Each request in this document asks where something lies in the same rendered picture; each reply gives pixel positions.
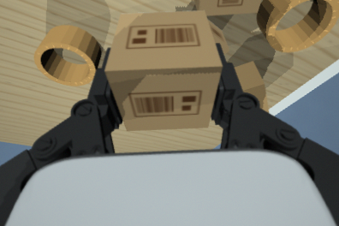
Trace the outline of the tan roll of packing tape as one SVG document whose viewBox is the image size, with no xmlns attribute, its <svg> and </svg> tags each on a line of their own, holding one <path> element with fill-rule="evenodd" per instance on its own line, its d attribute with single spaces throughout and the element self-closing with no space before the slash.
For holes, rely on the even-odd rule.
<svg viewBox="0 0 339 226">
<path fill-rule="evenodd" d="M 263 0 L 257 23 L 276 51 L 295 52 L 316 44 L 336 24 L 339 0 L 313 0 L 307 15 L 292 27 L 276 30 L 282 17 L 296 5 L 308 0 Z"/>
</svg>

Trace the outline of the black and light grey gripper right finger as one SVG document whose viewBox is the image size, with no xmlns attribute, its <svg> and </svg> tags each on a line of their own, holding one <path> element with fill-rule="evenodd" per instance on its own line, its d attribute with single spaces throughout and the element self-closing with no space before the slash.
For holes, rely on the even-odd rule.
<svg viewBox="0 0 339 226">
<path fill-rule="evenodd" d="M 254 95 L 243 92 L 234 65 L 226 62 L 220 43 L 216 46 L 223 68 L 211 119 L 223 128 L 220 149 L 268 149 L 293 158 L 311 177 L 339 226 L 339 155 L 302 138 L 295 128 L 262 110 Z"/>
</svg>

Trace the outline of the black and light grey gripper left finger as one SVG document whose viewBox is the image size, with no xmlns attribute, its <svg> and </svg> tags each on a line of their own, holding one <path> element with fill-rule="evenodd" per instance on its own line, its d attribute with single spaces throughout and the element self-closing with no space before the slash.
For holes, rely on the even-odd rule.
<svg viewBox="0 0 339 226">
<path fill-rule="evenodd" d="M 115 153 L 111 133 L 122 116 L 104 72 L 110 54 L 97 68 L 86 99 L 75 103 L 70 117 L 40 136 L 32 146 L 0 166 L 0 226 L 5 226 L 32 175 L 62 158 Z"/>
</svg>

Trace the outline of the brown rectangular block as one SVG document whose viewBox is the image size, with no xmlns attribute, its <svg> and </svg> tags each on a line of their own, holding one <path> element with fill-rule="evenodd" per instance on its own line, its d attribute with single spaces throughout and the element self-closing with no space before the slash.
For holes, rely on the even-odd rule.
<svg viewBox="0 0 339 226">
<path fill-rule="evenodd" d="M 258 98 L 260 108 L 269 113 L 265 83 L 263 82 L 254 62 L 252 61 L 237 66 L 235 67 L 235 71 L 241 83 L 243 92 L 251 93 Z"/>
</svg>

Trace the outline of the tan wooden ring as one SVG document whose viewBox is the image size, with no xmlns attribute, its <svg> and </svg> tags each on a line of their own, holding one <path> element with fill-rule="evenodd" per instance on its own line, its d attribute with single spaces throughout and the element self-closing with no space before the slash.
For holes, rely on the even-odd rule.
<svg viewBox="0 0 339 226">
<path fill-rule="evenodd" d="M 87 63 L 68 62 L 58 56 L 53 48 L 73 51 Z M 101 58 L 101 48 L 98 41 L 87 31 L 79 27 L 61 25 L 53 27 L 46 34 L 33 58 L 39 71 L 49 79 L 66 86 L 84 86 L 93 80 Z"/>
</svg>

